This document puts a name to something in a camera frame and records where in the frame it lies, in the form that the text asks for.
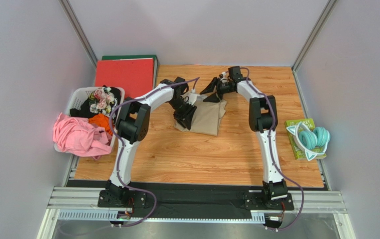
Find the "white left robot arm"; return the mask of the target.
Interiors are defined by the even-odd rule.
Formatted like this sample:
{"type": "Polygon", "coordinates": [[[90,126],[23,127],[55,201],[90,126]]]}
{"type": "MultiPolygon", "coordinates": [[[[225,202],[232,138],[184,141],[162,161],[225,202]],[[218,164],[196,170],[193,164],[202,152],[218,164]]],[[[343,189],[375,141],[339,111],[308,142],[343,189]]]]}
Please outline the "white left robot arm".
{"type": "Polygon", "coordinates": [[[175,121],[185,129],[191,129],[192,119],[197,107],[194,103],[197,94],[190,89],[189,81],[176,78],[174,81],[162,80],[147,94],[138,98],[127,98],[113,109],[116,119],[109,120],[114,127],[114,136],[118,140],[118,153],[115,169],[100,192],[98,207],[121,208],[132,203],[131,193],[135,188],[130,186],[131,170],[136,151],[149,130],[151,112],[163,103],[169,103],[174,110],[175,121]]]}

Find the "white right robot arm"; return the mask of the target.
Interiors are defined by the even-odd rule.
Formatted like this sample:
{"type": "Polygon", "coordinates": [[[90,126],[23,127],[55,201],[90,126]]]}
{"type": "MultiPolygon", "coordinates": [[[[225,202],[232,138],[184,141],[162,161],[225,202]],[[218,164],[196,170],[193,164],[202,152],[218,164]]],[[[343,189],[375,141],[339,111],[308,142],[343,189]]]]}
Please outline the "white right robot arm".
{"type": "Polygon", "coordinates": [[[261,203],[272,209],[285,208],[288,199],[288,187],[280,169],[276,146],[277,113],[275,97],[266,95],[255,87],[250,80],[250,70],[242,67],[230,67],[226,72],[211,80],[200,92],[208,95],[203,101],[218,103],[224,94],[238,93],[249,103],[249,126],[259,141],[263,163],[262,191],[259,193],[261,203]]]}

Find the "beige t-shirt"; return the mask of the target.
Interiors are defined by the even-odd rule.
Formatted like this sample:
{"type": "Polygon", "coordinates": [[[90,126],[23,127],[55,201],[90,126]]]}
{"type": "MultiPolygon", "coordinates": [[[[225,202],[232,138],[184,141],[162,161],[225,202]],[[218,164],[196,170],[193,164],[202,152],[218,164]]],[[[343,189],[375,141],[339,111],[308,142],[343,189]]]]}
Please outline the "beige t-shirt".
{"type": "Polygon", "coordinates": [[[197,109],[192,118],[191,129],[182,127],[178,122],[175,122],[174,128],[181,132],[217,136],[221,120],[226,113],[226,105],[226,100],[219,103],[196,101],[197,109]]]}

